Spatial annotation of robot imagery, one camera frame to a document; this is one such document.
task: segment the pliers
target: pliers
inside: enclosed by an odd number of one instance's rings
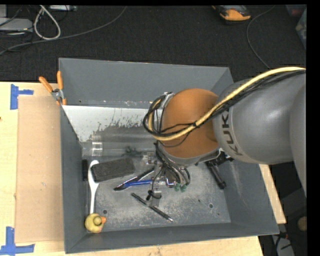
[[[116,186],[113,190],[114,191],[121,191],[121,190],[125,190],[126,188],[130,187],[130,186],[134,186],[134,185],[142,185],[142,184],[150,184],[152,183],[152,180],[143,180],[142,179],[149,175],[150,173],[152,173],[155,170],[155,168],[149,169],[147,171],[145,171],[144,173],[135,176],[131,179],[128,179],[127,181],[123,182],[122,184]]]
[[[56,80],[58,83],[58,88],[53,89],[52,86],[48,83],[48,81],[43,76],[39,76],[39,81],[41,82],[41,84],[44,85],[46,90],[49,93],[51,93],[52,97],[56,100],[57,105],[66,105],[67,99],[65,98],[65,95],[64,95],[64,91],[63,91],[64,84],[62,81],[62,76],[60,71],[56,73]]]

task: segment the black carpet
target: black carpet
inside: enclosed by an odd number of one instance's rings
[[[19,5],[8,5],[12,17]],[[38,5],[22,8],[20,17],[34,19]],[[210,6],[128,6],[112,24],[84,35],[15,48],[0,55],[0,81],[37,82],[44,76],[56,82],[59,57],[92,60],[150,62],[163,64],[229,67],[240,81],[268,70],[250,47],[271,68],[306,67],[306,51],[295,30],[299,19],[285,5],[247,5],[252,19],[226,25]],[[78,5],[77,11],[53,12],[61,20],[61,37],[104,25],[116,18],[124,6]],[[56,27],[45,15],[38,23],[45,37],[56,35]],[[0,37],[1,50],[26,38]],[[40,38],[33,36],[33,42]]]

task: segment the yellow cable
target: yellow cable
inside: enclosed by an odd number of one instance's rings
[[[152,135],[156,140],[158,141],[171,141],[174,139],[177,139],[189,132],[191,132],[193,129],[195,129],[197,126],[199,126],[201,123],[203,123],[206,119],[210,117],[210,115],[217,109],[219,108],[222,104],[224,104],[226,101],[231,100],[233,97],[235,97],[237,94],[239,94],[243,89],[247,88],[248,86],[252,85],[253,83],[267,77],[271,76],[277,73],[281,72],[291,72],[291,71],[297,71],[297,70],[305,70],[303,67],[280,67],[276,68],[273,70],[269,70],[267,72],[264,72],[260,75],[257,75],[256,77],[252,78],[248,82],[244,83],[241,85],[239,88],[235,89],[233,92],[231,92],[227,97],[225,97],[222,101],[220,101],[218,104],[216,104],[211,110],[209,110],[203,117],[198,119],[194,124],[188,126],[186,129],[178,132],[177,134],[171,135],[171,136],[157,136],[157,135]],[[148,128],[152,131],[152,113],[148,117]]]

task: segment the wooden table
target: wooden table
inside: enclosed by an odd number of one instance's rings
[[[45,90],[41,83],[28,82],[0,82],[0,245],[6,242],[5,230],[7,226],[15,228],[16,220],[16,183],[17,177],[17,152],[19,144],[18,140],[18,113],[19,109],[10,110],[11,84],[19,87],[19,90],[31,89],[34,95],[46,97],[48,102],[54,102],[53,97]],[[19,99],[25,97],[25,100],[33,100],[33,95],[20,95]],[[261,173],[266,184],[266,189],[270,197],[270,202],[274,211],[274,215],[278,224],[286,223],[276,187],[268,165],[260,165]],[[64,252],[63,240],[47,240],[17,243],[17,246],[35,244],[33,253],[25,255],[35,256],[62,256]],[[228,238],[219,240],[189,242],[171,245],[157,245],[138,248],[126,248],[117,250],[100,251],[95,253],[76,253],[76,256],[86,255],[96,256],[262,256],[262,250],[257,236]]]

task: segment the green connector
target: green connector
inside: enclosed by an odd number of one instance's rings
[[[185,192],[187,189],[187,185],[184,184],[182,187],[180,187],[181,192]]]
[[[177,184],[174,186],[174,190],[177,191],[177,192],[180,190],[180,183],[177,183]]]

